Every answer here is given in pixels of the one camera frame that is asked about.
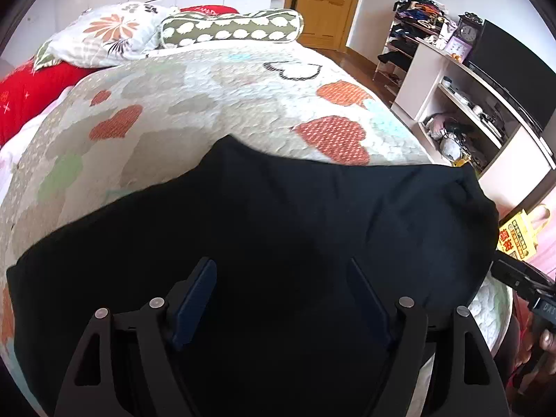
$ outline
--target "red pillow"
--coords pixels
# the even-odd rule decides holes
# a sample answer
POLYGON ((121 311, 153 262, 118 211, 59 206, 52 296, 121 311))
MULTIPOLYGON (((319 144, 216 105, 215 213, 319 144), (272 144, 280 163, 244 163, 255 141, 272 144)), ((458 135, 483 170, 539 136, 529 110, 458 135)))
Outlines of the red pillow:
POLYGON ((30 59, 0 81, 0 145, 39 115, 64 89, 98 69, 60 63, 33 72, 30 59))
POLYGON ((220 15, 220 14, 239 14, 237 9, 230 8, 230 6, 221 6, 219 4, 205 5, 205 6, 191 6, 191 8, 180 9, 180 12, 197 11, 206 15, 220 15))

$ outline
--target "television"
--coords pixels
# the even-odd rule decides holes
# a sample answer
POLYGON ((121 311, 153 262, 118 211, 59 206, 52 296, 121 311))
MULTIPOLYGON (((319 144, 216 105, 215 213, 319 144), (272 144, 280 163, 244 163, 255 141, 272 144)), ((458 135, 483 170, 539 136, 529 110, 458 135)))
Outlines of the television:
POLYGON ((486 20, 466 64, 505 90, 508 102, 525 110, 525 120, 540 135, 556 111, 556 73, 541 58, 486 20))

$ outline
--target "orange flower print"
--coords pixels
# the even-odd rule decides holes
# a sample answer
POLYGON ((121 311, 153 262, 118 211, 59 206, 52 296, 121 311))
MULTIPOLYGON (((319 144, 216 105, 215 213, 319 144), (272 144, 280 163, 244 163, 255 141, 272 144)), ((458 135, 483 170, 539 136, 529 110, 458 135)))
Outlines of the orange flower print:
POLYGON ((84 33, 94 33, 95 37, 102 36, 104 42, 120 40, 122 37, 132 38, 133 31, 137 30, 137 22, 123 22, 123 17, 112 14, 111 17, 101 17, 101 22, 91 22, 91 26, 84 33))

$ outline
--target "metal screw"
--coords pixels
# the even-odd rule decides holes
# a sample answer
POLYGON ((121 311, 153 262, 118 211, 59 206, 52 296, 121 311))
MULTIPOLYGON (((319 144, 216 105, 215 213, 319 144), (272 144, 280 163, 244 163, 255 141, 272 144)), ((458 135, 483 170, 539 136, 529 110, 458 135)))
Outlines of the metal screw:
POLYGON ((161 308, 164 305, 164 298, 153 298, 148 302, 153 309, 161 308))
POLYGON ((108 315, 108 309, 107 308, 100 308, 95 312, 95 317, 97 317, 99 320, 104 318, 107 315, 108 315))
POLYGON ((469 309, 465 306, 458 306, 455 311, 462 317, 468 317, 471 315, 471 312, 469 312, 469 309))
POLYGON ((415 301, 408 296, 402 296, 398 302, 401 307, 406 309, 410 309, 415 305, 415 301))

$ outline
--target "red heart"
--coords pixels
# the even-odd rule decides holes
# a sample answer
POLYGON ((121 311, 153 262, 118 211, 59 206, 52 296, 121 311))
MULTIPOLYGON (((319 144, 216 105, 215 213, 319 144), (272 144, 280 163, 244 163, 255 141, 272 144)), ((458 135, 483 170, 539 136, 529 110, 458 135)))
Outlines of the red heart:
POLYGON ((371 96, 371 94, 367 91, 361 89, 359 86, 342 80, 319 87, 316 91, 316 95, 328 100, 330 103, 342 105, 343 107, 349 107, 355 103, 356 105, 365 108, 363 100, 374 100, 373 96, 371 96))
POLYGON ((342 116, 326 116, 294 129, 304 141, 331 160, 347 165, 367 165, 369 153, 359 143, 367 134, 363 127, 342 116))
POLYGON ((112 95, 112 93, 110 91, 107 91, 107 90, 99 91, 93 97, 93 99, 91 100, 91 107, 94 107, 95 105, 98 105, 99 103, 102 103, 103 101, 105 101, 111 95, 112 95))
POLYGON ((124 138, 127 130, 137 121, 143 111, 141 105, 131 105, 119 110, 114 116, 96 125, 89 133, 89 139, 124 138))

